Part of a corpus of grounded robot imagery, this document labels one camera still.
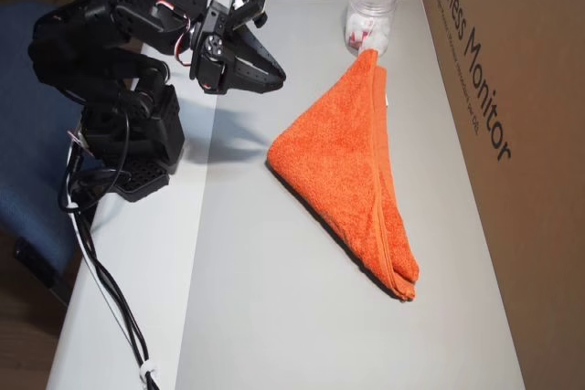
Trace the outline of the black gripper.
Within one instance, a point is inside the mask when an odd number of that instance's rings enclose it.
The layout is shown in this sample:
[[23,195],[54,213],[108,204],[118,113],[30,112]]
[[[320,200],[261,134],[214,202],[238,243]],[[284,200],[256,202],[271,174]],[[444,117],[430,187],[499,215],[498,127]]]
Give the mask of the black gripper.
[[210,4],[193,26],[190,40],[192,58],[189,78],[195,79],[207,94],[229,90],[267,93],[279,88],[286,74],[268,49],[247,26],[237,29],[237,57],[226,38],[228,9]]

